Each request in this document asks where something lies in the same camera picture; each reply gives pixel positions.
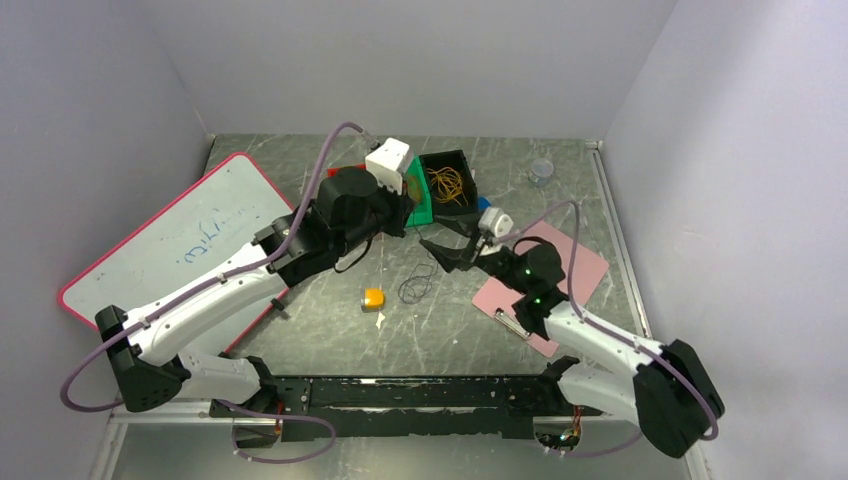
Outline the green plastic bin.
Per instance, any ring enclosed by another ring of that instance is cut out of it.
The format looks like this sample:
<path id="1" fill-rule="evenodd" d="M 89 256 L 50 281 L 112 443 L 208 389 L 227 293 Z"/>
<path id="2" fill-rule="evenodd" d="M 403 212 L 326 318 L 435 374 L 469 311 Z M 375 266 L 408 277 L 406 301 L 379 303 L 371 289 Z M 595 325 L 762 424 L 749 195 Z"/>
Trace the green plastic bin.
<path id="1" fill-rule="evenodd" d="M 406 227 L 420 227 L 433 222 L 432 200 L 427 176 L 418 157 L 414 157 L 405 175 L 408 196 L 414 202 L 414 209 L 406 222 Z"/>

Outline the black plastic bin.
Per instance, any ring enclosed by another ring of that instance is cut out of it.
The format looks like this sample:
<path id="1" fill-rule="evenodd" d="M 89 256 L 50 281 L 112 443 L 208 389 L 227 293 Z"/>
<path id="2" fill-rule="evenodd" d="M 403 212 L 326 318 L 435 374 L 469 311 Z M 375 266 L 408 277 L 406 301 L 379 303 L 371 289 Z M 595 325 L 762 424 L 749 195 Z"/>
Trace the black plastic bin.
<path id="1" fill-rule="evenodd" d="M 478 189 L 462 150 L 420 156 L 427 176 L 433 214 L 463 215 L 478 211 Z"/>

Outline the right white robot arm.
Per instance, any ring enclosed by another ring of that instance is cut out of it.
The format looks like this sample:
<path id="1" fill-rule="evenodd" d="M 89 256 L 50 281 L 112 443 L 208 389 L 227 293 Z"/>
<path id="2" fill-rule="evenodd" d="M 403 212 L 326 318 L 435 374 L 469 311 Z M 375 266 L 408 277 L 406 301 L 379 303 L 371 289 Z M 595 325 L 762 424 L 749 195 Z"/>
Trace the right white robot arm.
<path id="1" fill-rule="evenodd" d="M 684 456 L 718 436 L 725 407 L 694 348 L 628 332 L 580 306 L 573 293 L 576 260 L 562 263 L 554 243 L 512 232 L 512 220 L 489 208 L 468 227 L 462 249 L 430 240 L 423 246 L 442 269 L 486 272 L 517 297 L 491 315 L 524 340 L 554 342 L 591 359 L 550 365 L 539 391 L 550 413 L 591 407 L 624 419 L 661 453 Z"/>

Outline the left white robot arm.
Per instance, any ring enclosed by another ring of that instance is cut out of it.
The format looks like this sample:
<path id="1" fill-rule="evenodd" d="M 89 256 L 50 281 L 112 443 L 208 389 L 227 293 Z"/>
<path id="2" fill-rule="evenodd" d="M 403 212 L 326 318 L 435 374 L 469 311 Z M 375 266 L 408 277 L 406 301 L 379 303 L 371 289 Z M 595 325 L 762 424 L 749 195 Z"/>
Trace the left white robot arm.
<path id="1" fill-rule="evenodd" d="M 254 416 L 271 411 L 277 388 L 262 360 L 203 354 L 190 343 L 246 307 L 336 269 L 376 235 L 404 236 L 414 208 L 405 181 L 391 187 L 345 167 L 212 271 L 144 307 L 102 309 L 95 319 L 126 409 L 190 398 L 239 404 Z"/>

